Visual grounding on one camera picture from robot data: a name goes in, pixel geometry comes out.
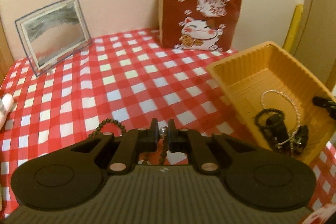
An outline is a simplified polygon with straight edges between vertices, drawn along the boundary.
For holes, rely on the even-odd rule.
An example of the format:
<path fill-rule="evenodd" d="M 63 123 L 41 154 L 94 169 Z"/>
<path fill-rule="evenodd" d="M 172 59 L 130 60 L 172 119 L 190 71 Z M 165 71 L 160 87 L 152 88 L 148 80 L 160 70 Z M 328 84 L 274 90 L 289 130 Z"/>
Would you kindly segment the red white checkered tablecloth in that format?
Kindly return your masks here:
<path fill-rule="evenodd" d="M 228 52 L 162 49 L 155 30 L 104 36 L 46 75 L 26 59 L 9 69 L 1 94 L 14 107 L 1 129 L 1 218 L 17 207 L 11 175 L 24 162 L 83 140 L 106 118 L 126 128 L 174 119 L 203 135 L 215 131 L 252 141 L 206 72 Z"/>

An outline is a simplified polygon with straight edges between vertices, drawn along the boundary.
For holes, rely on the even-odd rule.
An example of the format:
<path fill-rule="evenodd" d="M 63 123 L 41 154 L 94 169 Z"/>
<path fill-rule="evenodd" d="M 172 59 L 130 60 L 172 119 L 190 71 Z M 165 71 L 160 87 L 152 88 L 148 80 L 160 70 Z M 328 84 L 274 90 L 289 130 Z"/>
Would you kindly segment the wooden door frame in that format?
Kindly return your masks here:
<path fill-rule="evenodd" d="M 294 57 L 329 89 L 335 64 L 335 0 L 311 0 Z"/>

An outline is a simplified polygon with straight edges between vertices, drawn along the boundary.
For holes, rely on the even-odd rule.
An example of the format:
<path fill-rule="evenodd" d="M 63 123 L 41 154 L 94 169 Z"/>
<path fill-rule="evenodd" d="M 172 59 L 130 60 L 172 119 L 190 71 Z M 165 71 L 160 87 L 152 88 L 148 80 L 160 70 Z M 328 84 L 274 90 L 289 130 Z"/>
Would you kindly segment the white cat plush toy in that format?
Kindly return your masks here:
<path fill-rule="evenodd" d="M 7 93 L 1 98 L 1 117 L 0 117 L 0 128 L 3 128 L 7 115 L 11 111 L 14 105 L 14 97 Z"/>

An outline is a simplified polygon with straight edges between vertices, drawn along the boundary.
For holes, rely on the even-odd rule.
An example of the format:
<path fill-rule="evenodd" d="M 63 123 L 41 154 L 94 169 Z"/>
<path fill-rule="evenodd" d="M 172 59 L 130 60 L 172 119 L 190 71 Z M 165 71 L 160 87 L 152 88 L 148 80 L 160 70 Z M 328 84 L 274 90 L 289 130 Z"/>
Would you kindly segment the glass sand art frame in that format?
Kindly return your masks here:
<path fill-rule="evenodd" d="M 61 0 L 15 21 L 36 77 L 92 43 L 79 0 Z"/>

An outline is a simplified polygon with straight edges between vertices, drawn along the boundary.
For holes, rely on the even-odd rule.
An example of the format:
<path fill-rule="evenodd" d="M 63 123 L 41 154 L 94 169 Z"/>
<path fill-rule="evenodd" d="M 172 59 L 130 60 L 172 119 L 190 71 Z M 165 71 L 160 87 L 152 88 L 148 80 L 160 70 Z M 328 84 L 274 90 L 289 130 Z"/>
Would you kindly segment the yellow board by door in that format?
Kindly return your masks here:
<path fill-rule="evenodd" d="M 297 35 L 302 13 L 303 13 L 303 4 L 298 4 L 294 9 L 293 17 L 291 19 L 291 23 L 288 28 L 288 33 L 286 35 L 285 42 L 282 46 L 282 48 L 287 52 L 290 52 L 294 45 L 294 40 L 295 36 Z"/>

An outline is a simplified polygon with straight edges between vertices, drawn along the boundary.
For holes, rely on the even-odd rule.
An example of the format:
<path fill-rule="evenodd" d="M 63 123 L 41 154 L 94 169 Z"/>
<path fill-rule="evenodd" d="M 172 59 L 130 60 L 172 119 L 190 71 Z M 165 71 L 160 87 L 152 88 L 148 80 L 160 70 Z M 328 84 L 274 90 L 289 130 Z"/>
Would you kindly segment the red lucky cat cushion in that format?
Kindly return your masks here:
<path fill-rule="evenodd" d="M 158 0 L 159 44 L 177 50 L 228 51 L 242 0 Z"/>

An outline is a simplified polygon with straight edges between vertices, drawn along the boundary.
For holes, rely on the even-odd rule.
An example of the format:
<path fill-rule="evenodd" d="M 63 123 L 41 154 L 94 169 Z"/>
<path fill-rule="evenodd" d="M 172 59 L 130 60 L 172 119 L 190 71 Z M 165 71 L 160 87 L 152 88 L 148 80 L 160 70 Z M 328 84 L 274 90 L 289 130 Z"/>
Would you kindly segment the yellow plastic tray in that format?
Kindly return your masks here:
<path fill-rule="evenodd" d="M 226 101 L 237 111 L 256 143 L 270 149 L 255 125 L 263 108 L 284 112 L 286 129 L 308 128 L 307 147 L 298 160 L 310 164 L 335 132 L 335 119 L 315 106 L 313 97 L 335 101 L 327 87 L 310 70 L 274 42 L 264 42 L 206 67 L 223 91 Z"/>

